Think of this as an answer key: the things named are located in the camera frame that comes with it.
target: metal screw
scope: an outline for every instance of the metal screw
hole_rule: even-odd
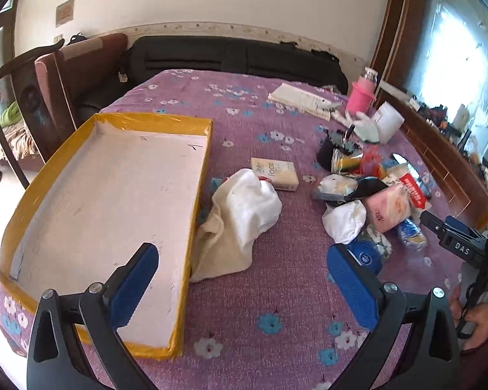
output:
[[[434,288],[432,290],[432,293],[434,294],[435,297],[442,298],[444,296],[444,291],[441,288]]]
[[[99,293],[100,291],[102,291],[102,288],[103,288],[103,284],[101,284],[101,283],[92,283],[88,287],[88,291],[90,293]]]
[[[398,286],[396,286],[394,283],[385,283],[383,288],[387,293],[396,293],[398,290]]]
[[[42,298],[43,299],[51,299],[53,294],[54,294],[54,290],[47,289],[44,293],[42,293]]]

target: green towel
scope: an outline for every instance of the green towel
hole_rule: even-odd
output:
[[[11,126],[12,124],[21,121],[22,115],[20,114],[20,107],[18,103],[14,101],[2,114],[0,114],[0,126]]]

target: purple tablecloth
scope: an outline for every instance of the purple tablecloth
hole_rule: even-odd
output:
[[[164,71],[103,110],[213,119],[199,221],[211,207],[214,179],[250,167],[251,157],[293,161],[300,179],[296,192],[278,193],[280,219],[255,241],[248,270],[190,285],[185,354],[176,360],[140,360],[161,390],[326,389],[367,335],[328,278],[326,253],[332,240],[321,223],[325,207],[310,196],[316,183],[328,175],[315,159],[324,130],[339,125],[268,102],[268,94],[281,83],[221,72]],[[307,84],[295,85],[337,98]],[[444,218],[450,213],[443,193],[403,133],[398,132],[382,150],[398,152],[414,164],[432,187],[434,214]],[[393,251],[380,274],[382,281],[417,293],[428,293],[434,286],[448,293],[456,285],[460,260],[441,249],[433,234],[427,230],[425,234],[429,244],[420,252],[403,247],[394,232],[386,234]],[[0,325],[22,353],[32,316],[19,304],[11,313],[11,303],[0,285]],[[159,324],[147,327],[150,334]],[[389,378],[405,336],[403,330],[378,384]],[[96,355],[87,352],[97,376],[109,383]]]

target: blue gripper pad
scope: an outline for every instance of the blue gripper pad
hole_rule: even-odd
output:
[[[113,329],[125,327],[136,310],[150,280],[157,271],[159,252],[152,244],[146,244],[138,262],[131,268],[109,303],[109,322]]]
[[[329,247],[327,252],[327,269],[359,325],[374,330],[379,319],[377,303],[336,245]]]

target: pink tissue pack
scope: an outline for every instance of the pink tissue pack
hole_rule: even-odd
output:
[[[363,205],[376,230],[385,233],[410,217],[410,191],[403,183],[396,183],[364,199]]]

